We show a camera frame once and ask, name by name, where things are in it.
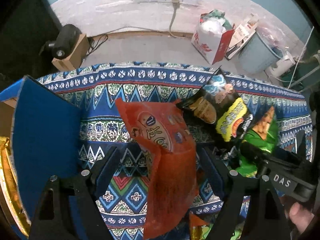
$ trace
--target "green snack bag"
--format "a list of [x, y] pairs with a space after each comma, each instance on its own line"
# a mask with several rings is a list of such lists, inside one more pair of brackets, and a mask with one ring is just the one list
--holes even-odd
[[[249, 130], [243, 137], [243, 141], [247, 141], [256, 146], [260, 150], [272, 153], [273, 148], [278, 143], [278, 124], [275, 117], [275, 110], [272, 106], [261, 120]], [[240, 154], [240, 167], [236, 170], [245, 177], [253, 177], [257, 171], [254, 163], [248, 161]]]

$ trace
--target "human hand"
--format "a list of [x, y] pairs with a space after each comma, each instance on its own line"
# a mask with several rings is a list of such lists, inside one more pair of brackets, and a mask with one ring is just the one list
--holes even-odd
[[314, 216], [298, 202], [294, 203], [289, 211], [289, 218], [296, 225], [300, 234], [306, 230]]

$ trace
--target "patterned tablecloth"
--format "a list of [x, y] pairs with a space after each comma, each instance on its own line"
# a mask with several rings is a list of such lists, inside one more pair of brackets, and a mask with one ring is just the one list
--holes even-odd
[[[148, 177], [145, 158], [119, 117], [115, 99], [132, 101], [172, 102], [193, 95], [212, 76], [212, 68], [149, 62], [98, 64], [70, 72], [44, 76], [38, 81], [70, 103], [82, 109], [79, 159], [83, 168], [91, 168], [104, 157], [111, 145], [124, 147], [125, 155], [105, 195], [97, 201], [101, 215], [116, 239], [142, 239], [147, 211]], [[279, 145], [295, 151], [294, 136], [304, 130], [306, 155], [312, 154], [312, 125], [303, 95], [246, 76], [226, 73], [228, 82], [243, 98], [253, 114], [264, 113], [275, 106], [279, 124]], [[210, 136], [201, 126], [190, 126], [198, 142]], [[190, 210], [196, 214], [215, 213], [222, 207], [212, 193], [208, 181], [199, 188]], [[241, 209], [246, 216], [248, 202]], [[188, 225], [180, 223], [159, 239], [188, 239]]]

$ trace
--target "red plastic bag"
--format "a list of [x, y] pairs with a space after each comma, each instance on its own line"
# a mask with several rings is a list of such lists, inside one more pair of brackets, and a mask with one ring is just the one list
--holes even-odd
[[198, 194], [196, 144], [174, 103], [131, 102], [116, 106], [130, 136], [152, 156], [143, 238], [178, 225]]

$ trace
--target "black snack bag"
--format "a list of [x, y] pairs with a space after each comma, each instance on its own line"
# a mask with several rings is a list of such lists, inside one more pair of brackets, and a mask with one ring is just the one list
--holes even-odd
[[242, 138], [253, 125], [253, 115], [233, 85], [227, 83], [220, 68], [192, 97], [177, 107], [192, 111], [193, 115], [215, 127], [225, 142]]

